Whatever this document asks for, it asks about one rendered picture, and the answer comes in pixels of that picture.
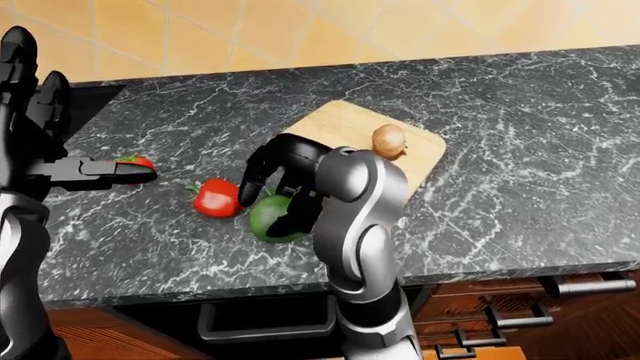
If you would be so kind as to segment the red bell pepper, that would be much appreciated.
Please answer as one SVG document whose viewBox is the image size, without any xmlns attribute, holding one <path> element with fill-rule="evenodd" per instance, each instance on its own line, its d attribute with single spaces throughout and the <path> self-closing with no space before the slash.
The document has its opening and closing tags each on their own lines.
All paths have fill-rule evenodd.
<svg viewBox="0 0 640 360">
<path fill-rule="evenodd" d="M 243 209 L 238 201 L 238 186 L 226 179 L 207 179 L 202 185 L 188 185 L 185 188 L 196 195 L 193 207 L 202 215 L 232 218 Z"/>
</svg>

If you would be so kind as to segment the brown onion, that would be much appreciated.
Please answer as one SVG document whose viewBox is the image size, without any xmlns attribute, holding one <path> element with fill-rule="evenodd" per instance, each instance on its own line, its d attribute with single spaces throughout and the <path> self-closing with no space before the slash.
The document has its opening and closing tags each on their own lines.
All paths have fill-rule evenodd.
<svg viewBox="0 0 640 360">
<path fill-rule="evenodd" d="M 403 128 L 394 124 L 377 128 L 371 136 L 372 151 L 388 160 L 404 155 L 408 149 Z"/>
</svg>

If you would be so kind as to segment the wooden drawer cabinet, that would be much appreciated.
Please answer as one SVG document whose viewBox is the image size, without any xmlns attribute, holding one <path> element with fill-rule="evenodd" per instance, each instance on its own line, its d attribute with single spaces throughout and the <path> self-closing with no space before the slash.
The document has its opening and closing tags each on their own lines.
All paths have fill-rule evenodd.
<svg viewBox="0 0 640 360">
<path fill-rule="evenodd" d="M 631 279 L 636 290 L 555 298 L 540 278 L 466 281 L 426 285 L 416 290 L 413 322 L 421 346 L 458 347 L 455 330 L 469 339 L 491 338 L 485 308 L 494 305 L 504 319 L 532 317 L 530 306 L 543 303 L 554 324 L 500 330 L 507 344 L 520 347 L 528 360 L 640 359 L 640 270 L 557 277 L 564 283 Z"/>
</svg>

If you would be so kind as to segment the black dishwasher front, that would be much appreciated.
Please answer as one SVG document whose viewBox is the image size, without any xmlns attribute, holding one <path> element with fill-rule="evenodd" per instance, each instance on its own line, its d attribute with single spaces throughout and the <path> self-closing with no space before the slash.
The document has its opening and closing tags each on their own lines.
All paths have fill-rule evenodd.
<svg viewBox="0 0 640 360">
<path fill-rule="evenodd" d="M 138 323 L 167 335 L 203 353 L 210 360 L 422 360 L 420 350 L 410 341 L 381 349 L 366 349 L 347 344 L 336 324 L 331 335 L 324 338 L 305 338 L 289 341 L 267 341 L 240 344 L 210 344 L 197 332 L 198 315 L 204 303 L 238 302 L 293 296 L 317 297 L 329 293 L 263 296 L 255 298 L 223 299 L 212 302 L 175 302 L 147 305 L 121 305 L 116 310 Z"/>
</svg>

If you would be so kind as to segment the wooden cabinet door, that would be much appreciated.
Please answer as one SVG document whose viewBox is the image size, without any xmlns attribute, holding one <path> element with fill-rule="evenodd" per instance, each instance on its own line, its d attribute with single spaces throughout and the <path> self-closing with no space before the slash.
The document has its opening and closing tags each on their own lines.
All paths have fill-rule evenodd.
<svg viewBox="0 0 640 360">
<path fill-rule="evenodd" d="M 203 353 L 110 309 L 50 309 L 48 316 L 73 360 L 207 360 Z"/>
</svg>

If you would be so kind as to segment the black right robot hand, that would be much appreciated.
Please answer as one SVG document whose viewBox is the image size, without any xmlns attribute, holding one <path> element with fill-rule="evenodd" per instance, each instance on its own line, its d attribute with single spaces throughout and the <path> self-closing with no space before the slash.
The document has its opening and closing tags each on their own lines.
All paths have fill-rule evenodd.
<svg viewBox="0 0 640 360">
<path fill-rule="evenodd" d="M 315 140 L 283 133 L 250 155 L 238 194 L 239 204 L 245 208 L 256 201 L 267 179 L 276 170 L 284 170 L 275 194 L 288 200 L 287 210 L 269 225 L 266 236 L 283 239 L 311 233 L 327 197 L 316 188 L 316 170 L 331 150 Z"/>
</svg>

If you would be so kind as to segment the wooden cutting board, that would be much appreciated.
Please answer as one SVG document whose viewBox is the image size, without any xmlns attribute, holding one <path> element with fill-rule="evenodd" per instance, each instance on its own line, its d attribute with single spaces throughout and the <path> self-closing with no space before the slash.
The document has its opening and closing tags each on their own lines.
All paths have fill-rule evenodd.
<svg viewBox="0 0 640 360">
<path fill-rule="evenodd" d="M 412 196 L 444 155 L 446 143 L 438 134 L 347 101 L 329 101 L 284 131 L 331 148 L 351 146 L 370 150 L 373 132 L 388 124 L 404 131 L 408 148 L 390 161 L 405 173 L 408 195 Z"/>
</svg>

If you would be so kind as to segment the green bell pepper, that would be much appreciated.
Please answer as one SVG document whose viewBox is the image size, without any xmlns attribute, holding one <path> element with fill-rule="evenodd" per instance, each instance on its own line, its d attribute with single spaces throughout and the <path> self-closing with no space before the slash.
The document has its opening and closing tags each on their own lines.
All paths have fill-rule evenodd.
<svg viewBox="0 0 640 360">
<path fill-rule="evenodd" d="M 277 194 L 269 194 L 254 203 L 248 213 L 249 230 L 261 242 L 289 243 L 305 236 L 304 233 L 292 233 L 283 237 L 267 235 L 269 227 L 281 216 L 287 214 L 290 198 Z"/>
</svg>

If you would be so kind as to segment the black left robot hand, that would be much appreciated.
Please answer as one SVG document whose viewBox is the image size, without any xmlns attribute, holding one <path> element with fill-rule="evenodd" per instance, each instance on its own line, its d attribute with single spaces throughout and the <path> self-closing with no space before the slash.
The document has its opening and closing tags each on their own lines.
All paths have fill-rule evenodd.
<svg viewBox="0 0 640 360">
<path fill-rule="evenodd" d="M 74 89 L 59 71 L 38 80 L 37 55 L 35 38 L 22 26 L 0 38 L 0 191 L 41 202 L 52 188 L 108 190 L 157 179 L 143 164 L 68 154 L 66 141 L 113 96 Z"/>
</svg>

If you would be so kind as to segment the red tomato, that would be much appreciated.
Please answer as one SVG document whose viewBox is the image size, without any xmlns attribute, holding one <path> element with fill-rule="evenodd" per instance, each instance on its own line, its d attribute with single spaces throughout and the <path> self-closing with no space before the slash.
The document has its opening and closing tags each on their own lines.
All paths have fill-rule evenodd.
<svg viewBox="0 0 640 360">
<path fill-rule="evenodd" d="M 140 185 L 157 179 L 156 169 L 148 158 L 142 155 L 127 155 L 114 160 L 117 185 Z"/>
</svg>

